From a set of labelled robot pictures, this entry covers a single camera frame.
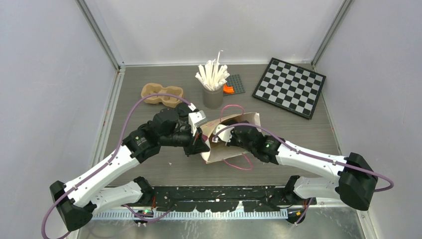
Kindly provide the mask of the black paper coffee cup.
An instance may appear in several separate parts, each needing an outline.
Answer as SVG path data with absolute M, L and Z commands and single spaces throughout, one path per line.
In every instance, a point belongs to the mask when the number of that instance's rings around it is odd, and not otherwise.
M 181 121 L 188 121 L 189 114 L 193 111 L 189 108 L 187 103 L 181 102 L 175 107 L 175 111 L 179 115 Z

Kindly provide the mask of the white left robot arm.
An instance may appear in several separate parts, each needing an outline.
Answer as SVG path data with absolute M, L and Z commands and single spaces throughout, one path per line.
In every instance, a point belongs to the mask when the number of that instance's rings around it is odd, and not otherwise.
M 106 186 L 122 173 L 159 153 L 161 147 L 182 147 L 186 156 L 208 152 L 201 125 L 203 111 L 178 112 L 163 109 L 119 143 L 119 148 L 74 180 L 56 181 L 50 186 L 53 199 L 66 228 L 72 232 L 85 226 L 94 215 L 108 209 L 138 203 L 150 205 L 154 189 L 143 177 L 115 187 Z

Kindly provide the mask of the pink paper gift bag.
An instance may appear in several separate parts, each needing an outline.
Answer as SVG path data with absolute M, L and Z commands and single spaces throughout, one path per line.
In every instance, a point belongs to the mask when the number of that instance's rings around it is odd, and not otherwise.
M 224 117 L 223 112 L 229 107 L 240 108 L 242 113 Z M 224 129 L 226 126 L 241 122 L 260 126 L 260 113 L 247 113 L 240 105 L 226 105 L 220 111 L 220 117 L 218 119 L 211 120 L 201 126 L 203 139 L 210 148 L 208 152 L 200 154 L 206 164 L 219 161 L 225 162 L 229 158 L 245 155 L 248 152 L 241 147 L 230 146 L 230 143 L 235 142 L 234 137 L 231 135 L 234 128 Z

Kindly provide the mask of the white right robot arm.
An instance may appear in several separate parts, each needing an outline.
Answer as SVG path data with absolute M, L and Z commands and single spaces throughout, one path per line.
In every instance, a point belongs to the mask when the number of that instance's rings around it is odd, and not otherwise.
M 240 123 L 228 130 L 228 146 L 237 146 L 264 163 L 292 166 L 317 175 L 308 178 L 293 175 L 286 183 L 282 200 L 297 204 L 311 198 L 331 198 L 361 211 L 370 206 L 378 176 L 365 159 L 357 154 L 328 155 L 297 146 L 257 128 Z

